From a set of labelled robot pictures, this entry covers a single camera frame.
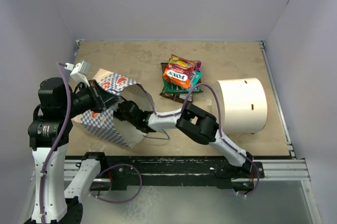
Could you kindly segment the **blue checkered paper bag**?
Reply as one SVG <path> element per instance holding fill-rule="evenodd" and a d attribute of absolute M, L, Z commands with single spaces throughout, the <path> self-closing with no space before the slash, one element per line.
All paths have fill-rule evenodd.
<path fill-rule="evenodd" d="M 138 81 L 104 69 L 99 69 L 94 79 L 104 90 L 135 102 L 143 111 L 152 111 L 151 103 Z M 117 119 L 112 108 L 102 113 L 88 110 L 74 117 L 72 122 L 104 141 L 127 148 L 146 138 L 146 133 L 127 121 Z"/>

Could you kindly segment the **green Real crisps bag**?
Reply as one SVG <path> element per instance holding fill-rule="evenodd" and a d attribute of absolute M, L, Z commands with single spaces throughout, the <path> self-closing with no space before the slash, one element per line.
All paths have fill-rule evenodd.
<path fill-rule="evenodd" d="M 161 69 L 162 69 L 162 73 L 164 72 L 166 66 L 168 65 L 168 63 L 161 63 Z M 163 79 L 163 83 L 164 83 L 164 93 L 165 94 L 188 94 L 189 90 L 186 90 L 178 85 L 175 84 L 171 84 L 169 83 L 167 80 Z M 197 87 L 196 89 L 194 89 L 193 94 L 198 94 L 198 93 L 202 93 L 203 90 L 200 87 Z"/>

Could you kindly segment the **orange Fox's candy bag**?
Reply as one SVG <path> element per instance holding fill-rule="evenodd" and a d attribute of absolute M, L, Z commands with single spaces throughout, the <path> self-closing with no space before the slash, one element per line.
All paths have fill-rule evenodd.
<path fill-rule="evenodd" d="M 163 72 L 163 79 L 184 89 L 191 87 L 191 76 L 196 67 L 196 61 L 171 54 L 171 58 Z"/>

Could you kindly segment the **brown snack packet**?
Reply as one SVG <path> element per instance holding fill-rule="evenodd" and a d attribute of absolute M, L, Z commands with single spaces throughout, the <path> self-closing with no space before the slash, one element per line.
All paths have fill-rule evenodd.
<path fill-rule="evenodd" d="M 160 93 L 160 96 L 180 104 L 183 104 L 185 99 L 187 98 L 187 94 L 182 93 L 168 94 L 165 93 L 164 91 Z"/>

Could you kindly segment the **teal Fox's candy bag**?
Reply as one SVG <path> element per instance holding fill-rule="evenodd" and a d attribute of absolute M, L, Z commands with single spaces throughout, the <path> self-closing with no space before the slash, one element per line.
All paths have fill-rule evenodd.
<path fill-rule="evenodd" d="M 192 72 L 191 77 L 190 77 L 190 86 L 187 89 L 188 91 L 190 91 L 193 87 L 195 87 L 197 85 L 197 83 L 201 79 L 202 75 L 203 75 L 202 72 L 199 72 L 199 71 L 196 71 L 196 70 L 194 70 Z"/>

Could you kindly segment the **purple candy bag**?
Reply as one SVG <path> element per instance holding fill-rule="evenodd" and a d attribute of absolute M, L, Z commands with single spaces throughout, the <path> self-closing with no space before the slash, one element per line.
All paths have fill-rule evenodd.
<path fill-rule="evenodd" d="M 201 61 L 194 61 L 194 63 L 195 63 L 195 68 L 194 68 L 194 70 L 195 71 L 197 71 L 197 72 L 199 72 L 200 71 L 200 67 L 201 67 Z"/>

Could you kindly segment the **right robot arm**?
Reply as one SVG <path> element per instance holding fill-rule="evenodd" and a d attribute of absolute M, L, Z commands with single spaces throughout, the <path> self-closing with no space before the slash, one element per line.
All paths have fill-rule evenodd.
<path fill-rule="evenodd" d="M 187 103 L 184 108 L 171 114 L 169 112 L 155 114 L 153 111 L 141 110 L 133 101 L 125 100 L 114 110 L 114 116 L 120 121 L 129 122 L 146 134 L 178 129 L 194 142 L 210 145 L 220 151 L 239 177 L 247 177 L 253 169 L 255 176 L 260 177 L 253 156 L 225 135 L 214 115 L 192 103 Z"/>

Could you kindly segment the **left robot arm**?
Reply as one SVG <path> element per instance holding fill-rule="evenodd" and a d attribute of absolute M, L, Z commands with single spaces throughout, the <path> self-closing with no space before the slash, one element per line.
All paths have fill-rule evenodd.
<path fill-rule="evenodd" d="M 64 188 L 64 165 L 72 118 L 91 110 L 101 113 L 122 102 L 95 80 L 76 93 L 61 77 L 43 81 L 38 91 L 40 104 L 28 127 L 29 146 L 35 163 L 35 205 L 27 223 L 80 223 L 83 201 L 96 176 L 108 173 L 105 154 L 85 156 L 68 188 Z"/>

